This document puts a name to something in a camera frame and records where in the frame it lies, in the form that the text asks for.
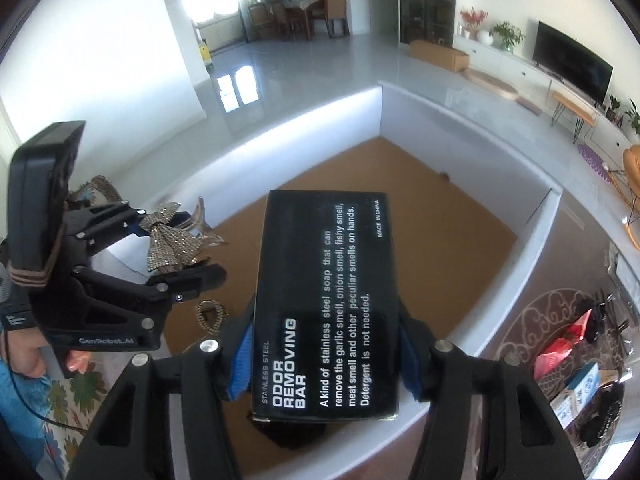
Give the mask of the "left hand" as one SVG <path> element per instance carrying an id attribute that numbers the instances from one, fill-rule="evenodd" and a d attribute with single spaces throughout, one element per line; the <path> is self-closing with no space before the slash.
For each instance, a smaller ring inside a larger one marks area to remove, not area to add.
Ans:
<path id="1" fill-rule="evenodd" d="M 46 374 L 41 349 L 49 344 L 38 328 L 10 330 L 2 335 L 2 344 L 8 345 L 7 349 L 1 350 L 2 359 L 11 364 L 15 373 L 29 378 L 40 378 Z M 90 359 L 90 352 L 72 350 L 66 356 L 66 367 L 70 372 L 84 374 Z"/>

